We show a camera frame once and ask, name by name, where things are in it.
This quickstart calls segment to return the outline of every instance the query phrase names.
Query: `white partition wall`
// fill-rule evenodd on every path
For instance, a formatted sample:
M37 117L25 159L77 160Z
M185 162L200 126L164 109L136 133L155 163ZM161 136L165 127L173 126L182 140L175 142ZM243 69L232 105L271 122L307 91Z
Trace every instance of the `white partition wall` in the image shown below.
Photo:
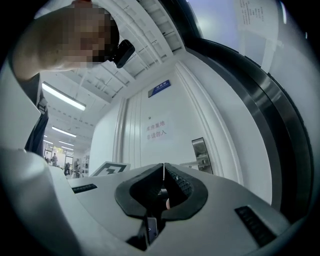
M148 97L169 80L171 86ZM214 70L185 52L173 69L119 99L95 128L89 173L105 161L139 168L196 161L192 140L204 138L213 174L271 204L269 158L250 112Z

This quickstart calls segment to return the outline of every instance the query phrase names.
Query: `person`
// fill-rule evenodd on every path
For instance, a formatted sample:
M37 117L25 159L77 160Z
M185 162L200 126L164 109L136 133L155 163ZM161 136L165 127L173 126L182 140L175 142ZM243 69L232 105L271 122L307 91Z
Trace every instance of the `person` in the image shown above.
M58 158L56 156L56 153L53 154L53 157L51 158L52 166L57 167Z
M74 163L74 170L75 171L80 171L80 161L79 158L76 159L75 163Z
M91 0L71 5L35 19L9 51L7 59L17 82L41 116L25 145L39 156L48 123L41 71L90 68L110 59L118 48L119 30L110 13Z
M70 163L66 163L64 167L64 175L70 175Z
M49 163L50 157L49 157L48 152L45 153L44 160L45 160L47 163Z

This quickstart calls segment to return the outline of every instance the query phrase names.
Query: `curved metal edge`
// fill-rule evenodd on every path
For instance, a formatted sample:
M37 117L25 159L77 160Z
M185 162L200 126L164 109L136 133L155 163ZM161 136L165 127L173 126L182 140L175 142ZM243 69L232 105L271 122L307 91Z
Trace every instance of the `curved metal edge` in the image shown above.
M190 185L192 186L192 193L181 204L171 208L170 210L163 211L161 219L164 221L182 221L190 219L192 216L198 213L206 204L208 200L207 187L202 183L201 180L178 170L169 163L164 164L164 170L164 180L171 177L171 175L169 174L169 171L171 171L176 175L177 179L184 179L190 183ZM170 188L167 187L166 189L170 195Z
M208 57L192 50L188 49L188 52L199 58L201 61L206 63L214 71L216 71L235 91L235 93L243 101L250 114L252 115L264 142L270 163L271 178L272 178L272 200L271 206L280 211L281 201L282 201L282 177L281 177L281 164L279 159L279 154L277 150L277 145L273 137L272 131L268 125L268 122L263 114L263 109L261 109L260 104L258 104L253 95L260 98L259 102L264 103L265 107L270 107L268 104L268 99L263 99L261 97L262 90L252 91L251 93L245 88L243 83L241 83L237 77L234 76L233 72L227 70L223 65L219 64Z
M274 168L271 169L272 189L274 185L279 186L277 177L281 175L280 210L291 222L302 218L309 208L313 165L308 134L294 103L279 84L247 57L228 47L204 39L194 39L193 42L190 41L190 45L193 50L204 55L202 60L209 66L217 63L220 69L230 71L242 83L245 91L263 113L276 144L281 166L280 172ZM266 127L261 125L258 127L263 136ZM270 148L269 154L275 156ZM273 165L274 161L271 158L270 164Z
M127 113L128 100L125 98L121 99L118 117L116 120L115 133L114 133L114 144L113 144L113 156L112 161L115 163L122 163L123 152L122 145L124 142L124 122Z

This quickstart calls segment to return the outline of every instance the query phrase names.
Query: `white machine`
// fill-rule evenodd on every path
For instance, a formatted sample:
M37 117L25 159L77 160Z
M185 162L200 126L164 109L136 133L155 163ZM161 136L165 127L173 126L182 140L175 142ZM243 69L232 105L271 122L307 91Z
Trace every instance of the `white machine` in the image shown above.
M179 165L67 180L33 153L0 156L14 211L56 255L244 255L290 226L241 185ZM166 197L171 209L155 206Z

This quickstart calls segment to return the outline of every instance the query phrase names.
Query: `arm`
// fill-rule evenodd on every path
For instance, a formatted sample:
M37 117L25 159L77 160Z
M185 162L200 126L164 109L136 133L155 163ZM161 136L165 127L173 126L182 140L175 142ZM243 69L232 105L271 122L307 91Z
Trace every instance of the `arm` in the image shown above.
M35 19L12 53L17 80L26 82L41 71L68 71L92 62L110 43L106 19L108 16L85 0Z

